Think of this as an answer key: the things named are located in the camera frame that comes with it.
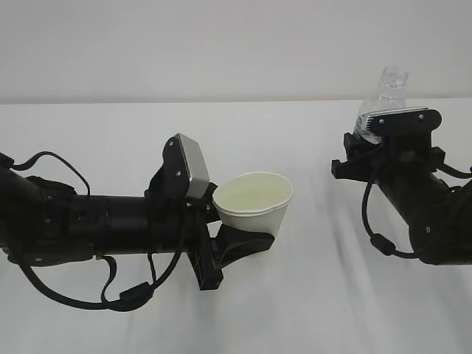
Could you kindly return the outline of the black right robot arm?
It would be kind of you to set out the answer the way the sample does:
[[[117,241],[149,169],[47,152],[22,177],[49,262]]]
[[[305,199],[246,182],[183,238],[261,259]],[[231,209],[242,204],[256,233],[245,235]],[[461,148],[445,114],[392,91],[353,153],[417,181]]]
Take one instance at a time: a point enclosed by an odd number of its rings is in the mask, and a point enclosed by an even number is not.
[[[445,152],[432,146],[430,133],[386,137],[378,145],[346,133],[344,149],[347,160],[332,161],[331,173],[366,184],[361,219],[380,253],[435,266],[471,264],[471,175],[445,164]],[[370,226],[373,186],[406,222],[411,252],[398,250]]]

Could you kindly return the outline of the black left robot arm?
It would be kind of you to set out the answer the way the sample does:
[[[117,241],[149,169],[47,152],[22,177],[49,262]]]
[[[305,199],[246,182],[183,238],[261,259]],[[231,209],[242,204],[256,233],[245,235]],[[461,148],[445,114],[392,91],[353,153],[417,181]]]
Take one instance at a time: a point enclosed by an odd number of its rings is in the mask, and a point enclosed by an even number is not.
[[[117,254],[187,254],[203,290],[216,289],[225,266],[269,249],[269,232],[222,226],[216,237],[209,223],[219,220],[211,205],[216,186],[201,154],[163,152],[163,164],[141,197],[79,195],[74,188],[22,172],[33,156],[16,164],[1,157],[1,247],[37,288],[34,267],[105,259]]]

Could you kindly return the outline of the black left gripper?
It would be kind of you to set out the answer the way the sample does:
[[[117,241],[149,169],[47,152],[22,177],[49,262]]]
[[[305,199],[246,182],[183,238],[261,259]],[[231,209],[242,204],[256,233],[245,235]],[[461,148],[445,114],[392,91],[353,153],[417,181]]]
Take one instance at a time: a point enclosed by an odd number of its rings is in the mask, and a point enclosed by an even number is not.
[[[221,225],[217,236],[210,239],[207,224],[221,218],[214,205],[217,184],[209,182],[201,198],[201,212],[186,210],[184,222],[184,250],[187,253],[201,291],[217,290],[226,266],[250,255],[267,251],[275,237],[265,232],[248,232]]]

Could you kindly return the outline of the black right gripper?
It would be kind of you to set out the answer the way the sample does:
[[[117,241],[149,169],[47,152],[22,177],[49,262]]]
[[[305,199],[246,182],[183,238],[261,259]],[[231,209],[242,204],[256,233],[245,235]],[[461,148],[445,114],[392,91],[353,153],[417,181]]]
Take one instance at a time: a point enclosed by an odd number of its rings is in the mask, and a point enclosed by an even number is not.
[[[431,179],[432,173],[445,162],[445,151],[439,147],[381,146],[352,133],[343,137],[345,162],[333,160],[331,173],[336,179],[367,182],[370,178],[381,183],[409,181],[419,183]]]

